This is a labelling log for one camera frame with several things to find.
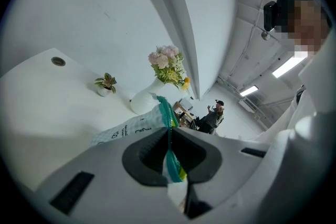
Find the desk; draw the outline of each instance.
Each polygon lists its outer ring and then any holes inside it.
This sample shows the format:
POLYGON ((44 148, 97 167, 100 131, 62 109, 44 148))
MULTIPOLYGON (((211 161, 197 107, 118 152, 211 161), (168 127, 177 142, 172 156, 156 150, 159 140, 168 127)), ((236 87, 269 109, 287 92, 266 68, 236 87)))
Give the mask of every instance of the desk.
POLYGON ((101 76, 50 49, 0 78, 2 153, 14 178, 35 190, 85 151, 94 134, 137 116, 133 93, 116 85, 116 94, 97 94, 94 80, 101 76), (66 65, 55 66, 54 56, 66 65))
POLYGON ((184 113, 189 119, 191 119, 191 120, 194 120, 194 119, 195 119, 195 117, 194 117, 194 116, 191 116, 191 114, 190 114, 188 111, 186 111, 186 110, 181 106, 181 104, 180 104, 179 102, 176 102, 175 104, 176 104, 176 106, 177 106, 178 108, 180 108, 180 109, 183 111, 183 113, 184 113))

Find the fluorescent light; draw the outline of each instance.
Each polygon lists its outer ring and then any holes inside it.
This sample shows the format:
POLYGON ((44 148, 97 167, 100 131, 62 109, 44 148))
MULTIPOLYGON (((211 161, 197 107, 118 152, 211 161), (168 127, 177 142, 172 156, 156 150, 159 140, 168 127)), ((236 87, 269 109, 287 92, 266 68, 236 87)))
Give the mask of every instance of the fluorescent light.
POLYGON ((291 70, 294 66, 296 66, 298 63, 302 62, 305 59, 305 57, 292 57, 287 62, 285 62, 281 67, 279 67, 277 70, 273 72, 273 75, 276 78, 279 78, 283 74, 285 74, 287 71, 291 70))
POLYGON ((246 91, 243 91, 240 93, 241 96, 246 96, 250 93, 255 92, 256 90, 258 90, 258 88, 256 86, 252 86, 251 88, 247 89, 246 91))

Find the ceiling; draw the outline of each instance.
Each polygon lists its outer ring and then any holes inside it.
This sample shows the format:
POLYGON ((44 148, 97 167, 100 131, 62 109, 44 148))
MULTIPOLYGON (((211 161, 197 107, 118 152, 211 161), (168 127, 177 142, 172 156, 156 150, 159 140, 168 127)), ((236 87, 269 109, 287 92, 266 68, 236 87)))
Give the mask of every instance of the ceiling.
POLYGON ((293 56, 293 43, 282 33, 274 31, 268 41, 261 38, 264 29, 262 8, 269 1, 276 0, 238 0, 233 36, 219 73, 220 78, 239 92, 253 85, 259 88, 248 99, 266 114, 267 126, 273 124, 289 106, 302 85, 298 74, 308 61, 305 59, 278 79, 272 75, 293 56))

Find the vase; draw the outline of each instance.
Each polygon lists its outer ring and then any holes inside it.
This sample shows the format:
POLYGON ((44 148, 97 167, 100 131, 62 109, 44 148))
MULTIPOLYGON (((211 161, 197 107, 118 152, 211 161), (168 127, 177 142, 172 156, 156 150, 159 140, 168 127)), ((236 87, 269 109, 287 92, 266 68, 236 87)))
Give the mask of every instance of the vase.
POLYGON ((105 97, 107 96, 112 90, 108 90, 104 87, 98 86, 97 92, 99 93, 99 95, 105 97))
POLYGON ((158 78, 155 78, 151 85, 138 92, 131 100, 133 112, 141 115, 151 111, 153 107, 158 104, 158 102, 153 99, 151 93, 158 93, 163 86, 164 83, 158 78))

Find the air conditioner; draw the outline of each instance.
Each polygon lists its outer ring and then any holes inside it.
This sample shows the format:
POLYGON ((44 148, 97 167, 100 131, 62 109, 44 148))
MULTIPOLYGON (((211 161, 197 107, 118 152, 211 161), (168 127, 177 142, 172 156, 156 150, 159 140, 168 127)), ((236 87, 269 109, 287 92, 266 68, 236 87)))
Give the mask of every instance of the air conditioner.
POLYGON ((257 107, 246 98, 240 99, 238 103, 250 113, 256 113, 257 111, 257 107))

